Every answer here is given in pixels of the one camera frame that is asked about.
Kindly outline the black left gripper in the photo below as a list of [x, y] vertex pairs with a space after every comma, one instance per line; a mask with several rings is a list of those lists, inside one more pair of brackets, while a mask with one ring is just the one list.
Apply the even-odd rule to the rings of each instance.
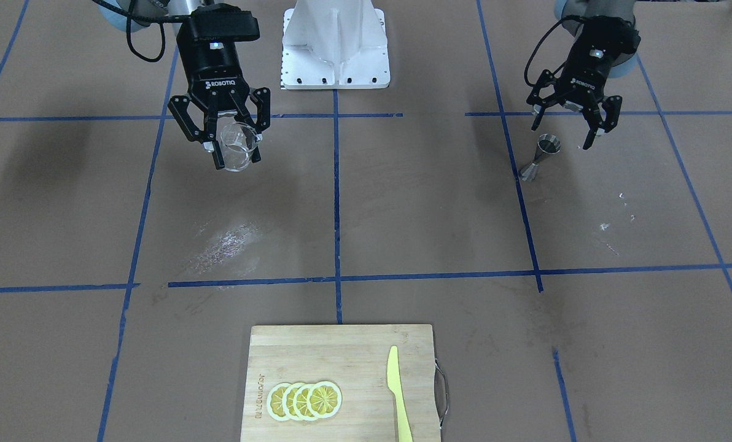
[[[535, 83], [526, 76], [526, 86], [531, 88], [526, 103], [534, 115], [531, 131], [537, 131], [546, 110], [557, 104], [582, 112], [588, 124], [582, 149], [590, 149], [597, 137], [616, 128], [623, 97], [604, 97], [605, 81], [616, 59], [618, 49], [613, 43], [579, 37], [572, 45], [560, 78], [548, 69], [540, 73]], [[553, 92], [543, 97], [541, 92], [547, 87], [551, 87]]]

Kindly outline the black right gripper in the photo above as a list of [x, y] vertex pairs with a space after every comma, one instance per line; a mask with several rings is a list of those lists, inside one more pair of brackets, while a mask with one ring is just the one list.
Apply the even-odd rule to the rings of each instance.
[[[260, 161], [262, 133], [270, 127], [271, 90], [250, 89], [239, 63], [236, 43], [248, 41], [250, 37], [176, 37], [187, 92], [171, 97], [167, 108], [187, 140], [200, 143], [212, 155], [217, 170], [225, 168], [217, 130], [220, 115], [249, 128], [241, 129], [246, 148], [243, 165]], [[255, 106], [256, 117], [246, 107], [247, 99]], [[201, 128], [189, 114], [190, 104], [203, 114]]]

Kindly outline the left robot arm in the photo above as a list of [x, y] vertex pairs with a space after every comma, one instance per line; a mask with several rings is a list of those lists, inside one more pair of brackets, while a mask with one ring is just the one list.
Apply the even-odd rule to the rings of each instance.
[[[633, 1], [558, 1], [556, 22], [541, 37], [529, 57], [523, 80], [531, 88], [526, 103], [532, 108], [537, 130], [545, 111], [562, 106], [582, 114], [588, 124], [583, 149], [618, 125], [623, 98], [605, 95], [607, 79], [632, 70], [641, 37], [636, 29]], [[566, 60], [553, 72], [543, 70], [529, 81], [535, 54], [556, 28], [565, 27], [574, 37]]]

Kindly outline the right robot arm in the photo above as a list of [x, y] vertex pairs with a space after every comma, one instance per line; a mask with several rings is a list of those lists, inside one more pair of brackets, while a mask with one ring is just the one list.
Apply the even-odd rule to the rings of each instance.
[[262, 134], [270, 127], [268, 88], [251, 87], [237, 44], [260, 37], [252, 12], [216, 1], [99, 1], [102, 16], [131, 37], [155, 23], [162, 42], [170, 23], [187, 79], [187, 91], [167, 108], [189, 142], [212, 155], [214, 166], [239, 173], [259, 162]]

